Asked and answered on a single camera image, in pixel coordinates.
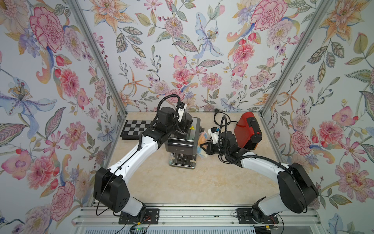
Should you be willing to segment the grey steel coffee machine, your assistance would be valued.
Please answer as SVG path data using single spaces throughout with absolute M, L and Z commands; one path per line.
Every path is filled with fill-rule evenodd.
M 195 169 L 198 139 L 202 128 L 200 118 L 192 117 L 191 119 L 192 124 L 186 134 L 176 132 L 165 143 L 165 149 L 170 153 L 170 166 Z

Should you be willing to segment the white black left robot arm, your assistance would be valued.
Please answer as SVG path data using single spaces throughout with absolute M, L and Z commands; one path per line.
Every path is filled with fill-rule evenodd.
M 177 94 L 162 98 L 156 116 L 149 127 L 140 134 L 138 143 L 117 163 L 95 174 L 93 197 L 114 213 L 124 212 L 142 221 L 146 205 L 131 196 L 128 182 L 142 163 L 176 132 L 185 134 L 191 124 L 191 116 Z

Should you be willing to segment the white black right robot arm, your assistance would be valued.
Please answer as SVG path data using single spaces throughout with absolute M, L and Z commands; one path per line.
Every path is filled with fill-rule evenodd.
M 253 152 L 262 140 L 262 132 L 253 113 L 244 113 L 234 131 L 227 130 L 227 117 L 218 127 L 208 130 L 210 139 L 200 144 L 208 155 L 218 155 L 230 165 L 253 170 L 277 183 L 279 193 L 255 202 L 248 216 L 254 223 L 274 220 L 278 213 L 292 211 L 301 214 L 318 197 L 319 192 L 299 163 L 284 164 Z

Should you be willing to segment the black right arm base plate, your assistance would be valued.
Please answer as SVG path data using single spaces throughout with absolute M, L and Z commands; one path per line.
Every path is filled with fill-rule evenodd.
M 233 217 L 238 219 L 239 224 L 279 224 L 276 216 L 265 216 L 252 208 L 238 208 L 233 213 Z

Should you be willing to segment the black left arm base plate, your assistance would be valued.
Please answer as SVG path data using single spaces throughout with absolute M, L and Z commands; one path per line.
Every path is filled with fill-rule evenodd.
M 119 217 L 119 224 L 158 224 L 160 218 L 160 209 L 146 208 L 142 210 L 137 216 L 132 216 L 128 213 L 121 212 Z

